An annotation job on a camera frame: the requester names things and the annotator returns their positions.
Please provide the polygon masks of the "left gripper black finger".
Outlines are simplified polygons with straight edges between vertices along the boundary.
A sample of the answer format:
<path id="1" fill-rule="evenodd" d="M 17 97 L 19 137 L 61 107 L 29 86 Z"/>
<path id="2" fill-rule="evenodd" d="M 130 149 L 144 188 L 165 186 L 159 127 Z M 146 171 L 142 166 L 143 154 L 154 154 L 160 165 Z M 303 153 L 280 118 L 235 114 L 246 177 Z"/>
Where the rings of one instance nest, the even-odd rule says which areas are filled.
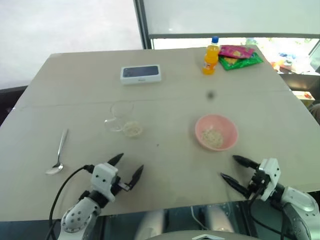
<path id="1" fill-rule="evenodd" d="M 107 163 L 110 164 L 111 166 L 115 166 L 120 159 L 123 157 L 124 153 L 117 154 L 113 158 L 111 158 Z"/>
<path id="2" fill-rule="evenodd" d="M 136 171 L 135 173 L 132 175 L 131 177 L 131 181 L 129 183 L 126 183 L 127 188 L 126 191 L 131 191 L 134 186 L 137 184 L 137 182 L 140 180 L 142 172 L 144 170 L 144 165 L 141 165 Z"/>

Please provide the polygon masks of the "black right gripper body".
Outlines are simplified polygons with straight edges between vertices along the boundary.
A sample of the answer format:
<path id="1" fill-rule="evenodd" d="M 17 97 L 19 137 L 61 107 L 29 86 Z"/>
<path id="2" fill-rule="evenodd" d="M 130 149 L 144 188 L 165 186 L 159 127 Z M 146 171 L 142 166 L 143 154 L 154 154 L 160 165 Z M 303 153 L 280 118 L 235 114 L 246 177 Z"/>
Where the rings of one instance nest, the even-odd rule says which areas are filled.
<path id="1" fill-rule="evenodd" d="M 261 197 L 271 181 L 270 176 L 264 171 L 259 170 L 258 167 L 253 167 L 252 169 L 254 170 L 254 173 L 247 187 L 248 200 L 252 199 L 255 195 L 257 195 L 257 198 Z"/>

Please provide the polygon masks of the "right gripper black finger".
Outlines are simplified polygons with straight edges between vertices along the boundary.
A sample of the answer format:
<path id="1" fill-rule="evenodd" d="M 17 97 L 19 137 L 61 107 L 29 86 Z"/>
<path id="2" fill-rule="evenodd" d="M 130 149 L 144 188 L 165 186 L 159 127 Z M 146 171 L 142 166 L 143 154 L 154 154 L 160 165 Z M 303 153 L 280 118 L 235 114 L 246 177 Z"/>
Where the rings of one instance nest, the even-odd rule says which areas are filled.
<path id="1" fill-rule="evenodd" d="M 251 196 L 251 192 L 245 188 L 244 186 L 242 186 L 241 184 L 239 184 L 239 182 L 234 179 L 233 177 L 224 174 L 224 173 L 220 173 L 220 176 L 225 180 L 225 182 L 232 187 L 234 190 L 236 190 L 238 193 L 240 193 L 241 195 L 243 195 L 246 199 L 249 199 L 249 197 Z"/>
<path id="2" fill-rule="evenodd" d="M 240 156 L 240 155 L 233 155 L 232 158 L 240 165 L 242 165 L 243 167 L 246 168 L 251 168 L 251 169 L 258 169 L 259 168 L 259 164 L 249 158 Z"/>

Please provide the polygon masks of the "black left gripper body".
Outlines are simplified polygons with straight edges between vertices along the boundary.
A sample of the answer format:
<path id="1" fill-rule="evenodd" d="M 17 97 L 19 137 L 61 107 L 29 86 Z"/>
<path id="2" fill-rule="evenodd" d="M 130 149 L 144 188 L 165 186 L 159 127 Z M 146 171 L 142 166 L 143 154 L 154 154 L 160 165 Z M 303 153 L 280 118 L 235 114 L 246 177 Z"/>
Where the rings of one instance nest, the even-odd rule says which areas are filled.
<path id="1" fill-rule="evenodd" d="M 111 193 L 114 196 L 116 196 L 121 191 L 128 192 L 130 190 L 131 190 L 130 186 L 124 182 L 121 182 L 121 178 L 119 176 L 115 177 L 115 180 L 111 185 Z"/>

